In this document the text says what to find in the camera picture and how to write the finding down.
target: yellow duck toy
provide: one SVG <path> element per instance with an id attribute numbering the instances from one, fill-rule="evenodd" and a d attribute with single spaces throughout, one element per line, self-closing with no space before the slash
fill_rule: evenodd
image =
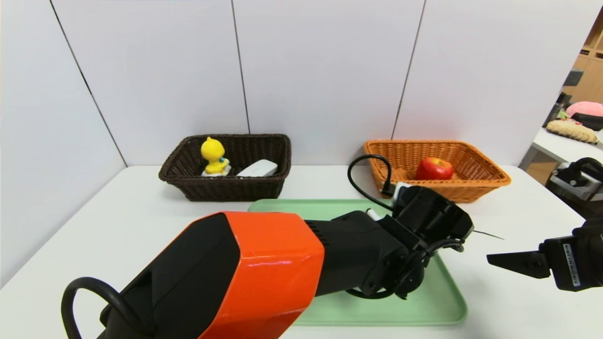
<path id="1" fill-rule="evenodd" d="M 230 162 L 224 158 L 224 146 L 220 141 L 207 137 L 201 145 L 201 156 L 209 162 L 201 176 L 221 177 L 230 172 Z"/>

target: orange cover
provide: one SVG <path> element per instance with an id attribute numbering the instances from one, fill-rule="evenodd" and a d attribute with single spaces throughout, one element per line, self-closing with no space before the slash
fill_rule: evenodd
<path id="1" fill-rule="evenodd" d="M 224 214 L 241 260 L 216 317 L 198 339 L 278 338 L 312 302 L 324 247 L 296 214 Z"/>

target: wicker basket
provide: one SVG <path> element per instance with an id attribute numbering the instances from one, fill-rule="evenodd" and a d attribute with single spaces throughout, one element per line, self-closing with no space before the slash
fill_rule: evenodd
<path id="1" fill-rule="evenodd" d="M 201 144 L 220 141 L 232 169 L 225 177 L 202 177 L 207 161 Z M 236 177 L 252 163 L 268 159 L 278 165 L 269 177 Z M 255 201 L 277 198 L 291 169 L 291 141 L 286 135 L 197 135 L 182 140 L 159 171 L 159 179 L 178 187 L 190 201 Z"/>
<path id="2" fill-rule="evenodd" d="M 494 189 L 511 183 L 511 178 L 477 148 L 460 141 L 374 140 L 364 144 L 367 154 L 386 157 L 393 168 L 392 183 L 402 181 L 433 189 L 458 203 L 471 203 Z M 419 162 L 426 157 L 449 161 L 455 173 L 450 180 L 416 180 Z M 369 159 L 377 187 L 382 188 L 387 168 Z"/>

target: sticker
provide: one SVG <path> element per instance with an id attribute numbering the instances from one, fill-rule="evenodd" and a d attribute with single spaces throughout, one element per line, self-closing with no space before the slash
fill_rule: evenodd
<path id="1" fill-rule="evenodd" d="M 563 250 L 566 254 L 567 267 L 569 268 L 569 274 L 572 277 L 573 286 L 580 286 L 580 277 L 578 276 L 578 268 L 576 268 L 576 261 L 573 259 L 572 246 L 570 244 L 563 244 Z"/>

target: white desk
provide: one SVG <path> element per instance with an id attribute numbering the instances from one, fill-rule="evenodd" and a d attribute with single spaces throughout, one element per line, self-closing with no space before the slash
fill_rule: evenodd
<path id="1" fill-rule="evenodd" d="M 603 162 L 603 150 L 597 146 L 555 135 L 541 128 L 519 167 L 526 169 L 538 151 L 558 162 L 573 162 L 583 157 L 591 157 Z"/>
<path id="2" fill-rule="evenodd" d="M 293 326 L 282 338 L 600 338 L 602 289 L 558 291 L 552 278 L 531 279 L 488 265 L 488 253 L 535 250 L 544 239 L 568 235 L 583 222 L 520 169 L 505 166 L 504 170 L 513 184 L 463 208 L 476 229 L 507 240 L 474 234 L 464 253 L 441 252 L 469 306 L 463 324 Z M 158 172 L 158 166 L 123 170 L 6 284 L 0 291 L 0 338 L 64 339 L 60 301 L 71 280 L 93 276 L 120 290 L 192 220 L 220 210 L 244 211 L 250 205 L 191 203 L 178 189 L 161 182 Z M 355 177 L 359 185 L 374 187 L 368 168 L 358 168 Z M 347 182 L 346 166 L 294 166 L 281 197 L 360 196 Z M 84 338 L 96 338 L 102 331 L 98 316 L 105 304 L 91 293 L 78 293 L 75 314 Z"/>

